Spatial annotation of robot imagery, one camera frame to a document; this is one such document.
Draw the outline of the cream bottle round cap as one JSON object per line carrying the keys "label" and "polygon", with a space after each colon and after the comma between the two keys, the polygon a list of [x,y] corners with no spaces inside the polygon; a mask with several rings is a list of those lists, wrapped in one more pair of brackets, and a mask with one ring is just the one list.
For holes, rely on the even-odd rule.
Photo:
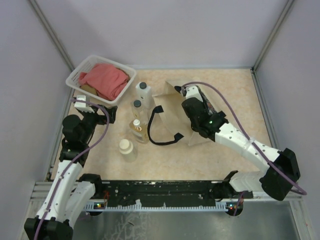
{"label": "cream bottle round cap", "polygon": [[122,139],[118,147],[120,154],[126,162],[132,163],[137,159],[137,151],[130,140]]}

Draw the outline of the white bottle grey cap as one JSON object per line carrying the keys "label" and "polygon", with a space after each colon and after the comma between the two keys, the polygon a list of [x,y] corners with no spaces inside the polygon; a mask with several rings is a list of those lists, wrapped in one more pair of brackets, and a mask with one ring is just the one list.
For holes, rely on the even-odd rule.
{"label": "white bottle grey cap", "polygon": [[138,99],[144,105],[145,108],[151,109],[154,104],[154,100],[152,97],[152,88],[147,85],[146,82],[139,82],[135,86],[136,94]]}

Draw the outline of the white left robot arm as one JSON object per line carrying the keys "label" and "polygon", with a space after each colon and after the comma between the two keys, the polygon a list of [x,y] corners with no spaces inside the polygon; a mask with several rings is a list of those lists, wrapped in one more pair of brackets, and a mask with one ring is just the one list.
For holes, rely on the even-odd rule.
{"label": "white left robot arm", "polygon": [[116,120],[117,107],[86,103],[83,116],[66,116],[62,121],[62,149],[57,173],[41,208],[35,217],[27,218],[24,230],[30,240],[70,240],[75,223],[90,198],[103,195],[104,186],[98,174],[81,171],[90,150],[96,126],[108,127]]}

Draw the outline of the cream canvas tote bag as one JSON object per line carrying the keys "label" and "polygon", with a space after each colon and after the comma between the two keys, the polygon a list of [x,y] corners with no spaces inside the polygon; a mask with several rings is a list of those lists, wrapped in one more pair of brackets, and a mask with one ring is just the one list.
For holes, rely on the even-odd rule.
{"label": "cream canvas tote bag", "polygon": [[[215,139],[215,134],[220,132],[220,127],[227,123],[223,111],[218,111],[211,103],[211,99],[206,97],[205,92],[200,90],[203,103],[212,114],[211,124],[212,132],[195,132],[191,128],[191,122],[182,107],[182,102],[186,100],[186,87],[190,85],[200,85],[199,81],[188,81],[183,79],[169,79],[165,81],[164,92],[154,95],[153,100],[156,106],[151,112],[147,125],[147,134],[149,140],[154,145],[168,146],[182,142],[188,146],[196,146]],[[170,141],[156,141],[151,133],[151,128],[155,116],[159,116],[165,128],[173,135]]]}

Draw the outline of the clear bottle grey cap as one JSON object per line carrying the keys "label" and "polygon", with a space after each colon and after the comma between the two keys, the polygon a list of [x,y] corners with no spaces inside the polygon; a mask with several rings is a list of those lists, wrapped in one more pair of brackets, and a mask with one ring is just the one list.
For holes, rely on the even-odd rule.
{"label": "clear bottle grey cap", "polygon": [[138,99],[131,103],[131,110],[134,120],[139,120],[142,124],[147,125],[149,122],[148,111]]}

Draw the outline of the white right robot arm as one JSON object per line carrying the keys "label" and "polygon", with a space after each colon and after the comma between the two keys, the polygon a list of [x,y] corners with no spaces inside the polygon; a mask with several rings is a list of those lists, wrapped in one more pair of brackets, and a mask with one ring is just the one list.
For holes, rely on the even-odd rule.
{"label": "white right robot arm", "polygon": [[223,111],[211,111],[195,97],[184,100],[181,106],[191,128],[201,137],[231,148],[259,169],[236,172],[223,185],[227,197],[235,198],[244,191],[264,191],[275,200],[284,200],[293,187],[289,181],[296,183],[301,176],[296,154],[292,150],[285,148],[281,151],[247,139],[226,119]]}

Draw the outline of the amber liquid bottle white cap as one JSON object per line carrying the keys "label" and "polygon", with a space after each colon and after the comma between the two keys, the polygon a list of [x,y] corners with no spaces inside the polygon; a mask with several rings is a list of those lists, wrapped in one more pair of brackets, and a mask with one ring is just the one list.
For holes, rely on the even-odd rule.
{"label": "amber liquid bottle white cap", "polygon": [[147,125],[142,123],[139,119],[134,119],[129,124],[130,130],[136,140],[142,144],[147,144],[149,141],[147,133]]}

